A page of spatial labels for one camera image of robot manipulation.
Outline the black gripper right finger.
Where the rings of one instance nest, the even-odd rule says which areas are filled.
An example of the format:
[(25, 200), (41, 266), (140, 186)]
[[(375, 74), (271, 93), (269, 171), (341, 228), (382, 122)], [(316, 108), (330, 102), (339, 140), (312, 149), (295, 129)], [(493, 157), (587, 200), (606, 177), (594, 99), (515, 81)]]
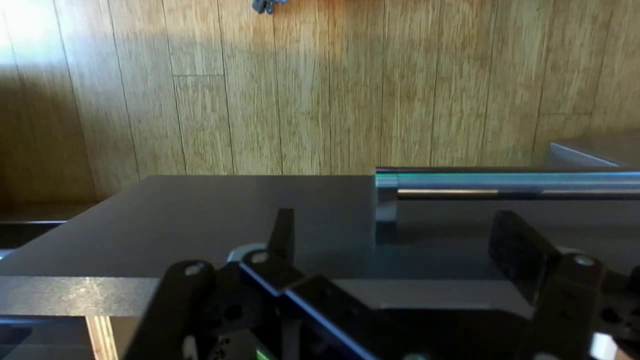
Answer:
[(499, 213), (493, 220), (488, 254), (501, 275), (529, 305), (536, 305), (562, 253), (516, 213)]

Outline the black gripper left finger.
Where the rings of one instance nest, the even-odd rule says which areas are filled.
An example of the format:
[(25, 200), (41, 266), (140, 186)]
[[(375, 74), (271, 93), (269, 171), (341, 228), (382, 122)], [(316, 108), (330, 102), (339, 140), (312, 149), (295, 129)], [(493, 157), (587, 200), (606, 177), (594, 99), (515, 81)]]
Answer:
[(286, 264), (295, 263), (296, 216), (293, 209), (280, 209), (269, 238), (269, 257)]

